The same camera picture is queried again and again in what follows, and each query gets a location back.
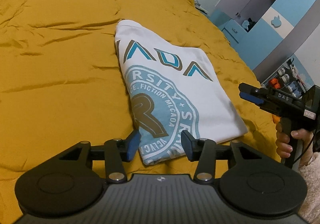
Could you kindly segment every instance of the black handle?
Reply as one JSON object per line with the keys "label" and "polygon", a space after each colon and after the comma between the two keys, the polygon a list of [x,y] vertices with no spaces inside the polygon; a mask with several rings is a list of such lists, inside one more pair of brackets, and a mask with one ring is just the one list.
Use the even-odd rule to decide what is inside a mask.
{"label": "black handle", "polygon": [[294,162],[302,153],[303,149],[303,140],[301,139],[294,139],[291,136],[291,132],[294,130],[299,130],[302,128],[299,122],[291,120],[289,118],[282,117],[280,119],[280,123],[282,126],[282,132],[287,134],[290,137],[289,145],[292,147],[292,152],[290,153],[289,158],[282,158],[281,163],[285,166],[291,168],[294,171],[298,171],[298,166],[300,163],[300,159]]}

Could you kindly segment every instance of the shirt sleeve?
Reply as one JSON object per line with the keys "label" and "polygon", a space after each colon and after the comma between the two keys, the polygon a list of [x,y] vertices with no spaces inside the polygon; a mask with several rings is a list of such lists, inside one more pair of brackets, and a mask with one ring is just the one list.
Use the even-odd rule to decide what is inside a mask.
{"label": "shirt sleeve", "polygon": [[299,215],[311,224],[320,224],[320,153],[314,153],[314,161],[298,172],[305,179],[308,193]]}

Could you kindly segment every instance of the gray ribbed surface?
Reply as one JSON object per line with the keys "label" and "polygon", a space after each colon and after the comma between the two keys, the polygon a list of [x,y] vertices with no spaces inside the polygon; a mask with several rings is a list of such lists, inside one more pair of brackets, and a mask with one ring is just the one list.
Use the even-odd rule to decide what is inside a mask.
{"label": "gray ribbed surface", "polygon": [[188,175],[135,174],[125,184],[111,185],[103,198],[75,216],[44,220],[25,215],[16,224],[305,224],[292,215],[259,220],[228,208],[211,186],[197,185]]}

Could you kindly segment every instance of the storage organizer with compartments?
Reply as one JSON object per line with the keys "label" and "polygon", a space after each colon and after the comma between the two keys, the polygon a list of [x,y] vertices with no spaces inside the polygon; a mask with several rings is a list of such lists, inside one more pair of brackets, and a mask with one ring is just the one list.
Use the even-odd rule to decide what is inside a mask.
{"label": "storage organizer with compartments", "polygon": [[[210,20],[250,69],[255,69],[297,26],[316,0],[221,0]],[[249,32],[245,20],[257,22]]]}

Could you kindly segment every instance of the yellow blanket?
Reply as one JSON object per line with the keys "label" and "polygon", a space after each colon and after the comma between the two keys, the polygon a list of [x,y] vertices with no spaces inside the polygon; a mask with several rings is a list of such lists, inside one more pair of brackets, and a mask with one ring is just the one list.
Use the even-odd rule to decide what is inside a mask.
{"label": "yellow blanket", "polygon": [[[0,0],[0,223],[21,212],[14,184],[26,170],[82,140],[125,138],[133,128],[114,48],[117,22],[130,19],[170,43],[203,49],[249,133],[242,141],[279,160],[271,115],[239,98],[254,74],[193,0]],[[190,173],[186,157],[128,174]],[[94,164],[103,176],[102,162]],[[226,171],[217,164],[217,177]]]}

